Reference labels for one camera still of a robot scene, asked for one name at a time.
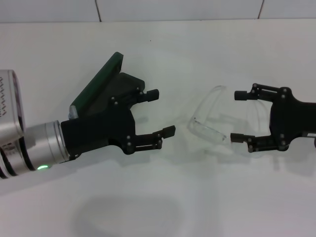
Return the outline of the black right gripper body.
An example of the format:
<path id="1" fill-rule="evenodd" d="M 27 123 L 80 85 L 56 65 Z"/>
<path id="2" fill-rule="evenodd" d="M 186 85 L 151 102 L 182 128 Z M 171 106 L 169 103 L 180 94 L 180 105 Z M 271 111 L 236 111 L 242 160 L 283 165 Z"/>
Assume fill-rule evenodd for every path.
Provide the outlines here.
<path id="1" fill-rule="evenodd" d="M 296 138 L 316 137 L 316 104 L 302 102 L 288 87 L 281 87 L 270 112 L 270 131 L 280 149 L 287 149 Z"/>

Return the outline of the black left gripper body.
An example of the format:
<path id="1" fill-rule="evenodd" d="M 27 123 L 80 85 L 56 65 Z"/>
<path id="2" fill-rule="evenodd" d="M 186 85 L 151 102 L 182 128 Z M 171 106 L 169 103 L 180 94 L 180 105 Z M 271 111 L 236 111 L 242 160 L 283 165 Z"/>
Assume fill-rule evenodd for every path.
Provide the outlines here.
<path id="1" fill-rule="evenodd" d="M 105 146 L 136 152 L 135 120 L 131 107 L 145 88 L 143 80 L 120 73 L 101 89 L 87 113 L 61 123 L 70 158 Z"/>

